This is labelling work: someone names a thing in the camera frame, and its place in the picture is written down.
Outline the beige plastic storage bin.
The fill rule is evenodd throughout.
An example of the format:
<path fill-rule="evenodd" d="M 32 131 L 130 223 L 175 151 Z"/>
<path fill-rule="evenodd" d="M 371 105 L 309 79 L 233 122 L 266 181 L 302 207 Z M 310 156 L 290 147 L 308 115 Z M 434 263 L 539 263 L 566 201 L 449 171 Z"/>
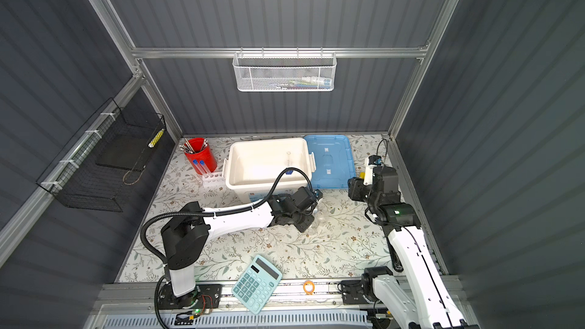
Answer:
<path fill-rule="evenodd" d="M 306 176 L 303 177 L 298 172 L 292 172 L 291 175 L 285 173 L 274 193 L 294 193 L 299 187 L 306 186 L 315 172 L 315 157 L 309 152 L 303 138 L 232 144 L 222 170 L 225 185 L 237 194 L 242 203 L 262 199 L 280 172 L 287 168 L 287 152 L 292 152 L 293 167 L 302 170 Z"/>

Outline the clear test tube blue cap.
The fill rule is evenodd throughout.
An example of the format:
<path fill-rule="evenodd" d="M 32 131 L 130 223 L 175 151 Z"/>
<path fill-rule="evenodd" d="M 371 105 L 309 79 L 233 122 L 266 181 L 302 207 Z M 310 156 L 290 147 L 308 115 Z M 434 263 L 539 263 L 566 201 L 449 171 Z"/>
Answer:
<path fill-rule="evenodd" d="M 199 163 L 198 163 L 198 161 L 197 161 L 197 160 L 195 160 L 195 159 L 193 160 L 193 167 L 195 168 L 196 172 L 197 172 L 199 175 L 203 175 L 203 172 L 202 172 L 202 171 L 200 170 L 200 168 L 199 168 Z"/>

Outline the small blue-based flask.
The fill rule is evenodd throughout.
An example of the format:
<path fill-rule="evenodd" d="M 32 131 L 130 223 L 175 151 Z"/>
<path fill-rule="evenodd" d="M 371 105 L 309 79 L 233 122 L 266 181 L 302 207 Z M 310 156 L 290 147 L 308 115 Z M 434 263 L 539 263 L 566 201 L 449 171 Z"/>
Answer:
<path fill-rule="evenodd" d="M 287 171 L 286 171 L 286 175 L 291 175 L 293 173 L 292 170 L 290 170 L 291 167 L 293 167 L 293 154 L 292 152 L 287 152 Z"/>

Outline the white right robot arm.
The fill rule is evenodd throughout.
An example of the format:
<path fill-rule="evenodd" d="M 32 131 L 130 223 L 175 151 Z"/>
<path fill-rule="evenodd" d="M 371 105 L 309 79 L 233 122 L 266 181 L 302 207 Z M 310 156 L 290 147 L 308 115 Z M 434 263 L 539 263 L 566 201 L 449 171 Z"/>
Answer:
<path fill-rule="evenodd" d="M 397 171 L 369 164 L 363 178 L 348 181 L 351 200 L 367 204 L 365 216 L 382 228 L 393 260 L 399 260 L 412 295 L 387 267 L 364 270 L 364 295 L 381 302 L 400 328 L 478 328 L 469 324 L 445 287 L 414 207 L 401 201 Z"/>

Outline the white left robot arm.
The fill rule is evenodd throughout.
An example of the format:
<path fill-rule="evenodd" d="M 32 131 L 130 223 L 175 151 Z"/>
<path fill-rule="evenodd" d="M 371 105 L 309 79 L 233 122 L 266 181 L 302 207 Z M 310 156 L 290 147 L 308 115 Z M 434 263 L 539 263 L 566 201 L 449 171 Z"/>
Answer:
<path fill-rule="evenodd" d="M 289 172 L 299 173 L 306 185 L 294 193 L 277 194 L 280 180 Z M 188 203 L 179 211 L 146 220 L 140 229 L 140 241 L 162 262 L 162 279 L 171 286 L 172 297 L 179 299 L 195 292 L 194 265 L 207 243 L 253 228 L 292 225 L 305 232 L 314 222 L 313 213 L 322 198 L 323 193 L 312 187 L 305 172 L 288 167 L 277 175 L 261 200 L 212 209 L 204 209 L 198 202 Z"/>

